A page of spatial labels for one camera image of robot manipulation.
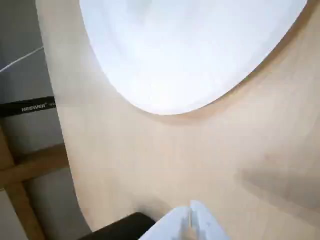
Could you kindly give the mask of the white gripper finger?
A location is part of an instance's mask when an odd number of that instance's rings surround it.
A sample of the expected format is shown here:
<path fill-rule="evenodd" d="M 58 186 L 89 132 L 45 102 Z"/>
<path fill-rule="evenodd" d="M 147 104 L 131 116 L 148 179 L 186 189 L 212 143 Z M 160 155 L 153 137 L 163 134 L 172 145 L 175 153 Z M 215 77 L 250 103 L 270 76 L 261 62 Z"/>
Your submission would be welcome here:
<path fill-rule="evenodd" d="M 198 240 L 229 240 L 222 226 L 200 201 L 190 201 L 190 224 Z"/>
<path fill-rule="evenodd" d="M 158 220 L 146 233 L 143 240 L 181 240 L 189 226 L 190 207 L 179 206 Z"/>

